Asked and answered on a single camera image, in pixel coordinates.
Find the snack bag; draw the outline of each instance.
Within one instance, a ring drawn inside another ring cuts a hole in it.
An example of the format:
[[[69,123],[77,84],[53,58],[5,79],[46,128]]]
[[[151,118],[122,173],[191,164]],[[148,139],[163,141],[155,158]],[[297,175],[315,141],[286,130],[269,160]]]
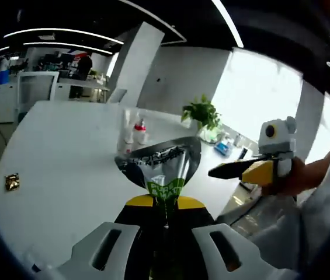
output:
[[[200,158],[200,140],[183,137],[116,156],[115,161],[130,181],[155,197],[167,219]]]

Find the white cabinet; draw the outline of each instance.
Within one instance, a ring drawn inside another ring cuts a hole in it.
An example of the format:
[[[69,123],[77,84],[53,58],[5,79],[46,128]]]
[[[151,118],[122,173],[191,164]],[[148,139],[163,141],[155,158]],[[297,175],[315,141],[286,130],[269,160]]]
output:
[[[66,83],[57,83],[55,86],[54,100],[69,100],[70,85]]]
[[[0,123],[12,123],[15,120],[17,84],[0,85]]]

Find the white pillar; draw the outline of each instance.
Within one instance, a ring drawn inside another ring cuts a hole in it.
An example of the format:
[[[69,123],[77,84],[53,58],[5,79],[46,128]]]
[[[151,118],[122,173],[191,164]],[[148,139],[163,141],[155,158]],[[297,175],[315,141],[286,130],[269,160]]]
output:
[[[309,155],[323,112],[324,94],[308,82],[303,82],[296,112],[296,156],[303,161]]]
[[[114,66],[109,87],[127,89],[120,104],[136,107],[164,33],[146,22],[128,33]]]

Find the small gold package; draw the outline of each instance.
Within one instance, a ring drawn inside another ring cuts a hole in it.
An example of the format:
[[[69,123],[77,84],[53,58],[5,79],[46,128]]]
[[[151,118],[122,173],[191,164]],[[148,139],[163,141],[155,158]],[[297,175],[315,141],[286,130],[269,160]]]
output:
[[[7,191],[14,191],[19,188],[18,173],[14,173],[5,177],[5,188]]]

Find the bright window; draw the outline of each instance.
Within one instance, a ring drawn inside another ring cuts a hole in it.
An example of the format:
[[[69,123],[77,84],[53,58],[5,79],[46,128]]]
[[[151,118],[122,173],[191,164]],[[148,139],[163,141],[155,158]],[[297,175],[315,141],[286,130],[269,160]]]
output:
[[[265,121],[296,116],[302,82],[301,73],[279,61],[234,49],[212,103],[225,125],[258,141]]]
[[[107,68],[106,76],[111,77],[113,73],[114,66],[116,65],[118,59],[119,52],[116,52],[112,56],[112,60],[110,61],[109,67]]]
[[[324,96],[321,123],[305,163],[323,159],[330,151],[330,95]]]

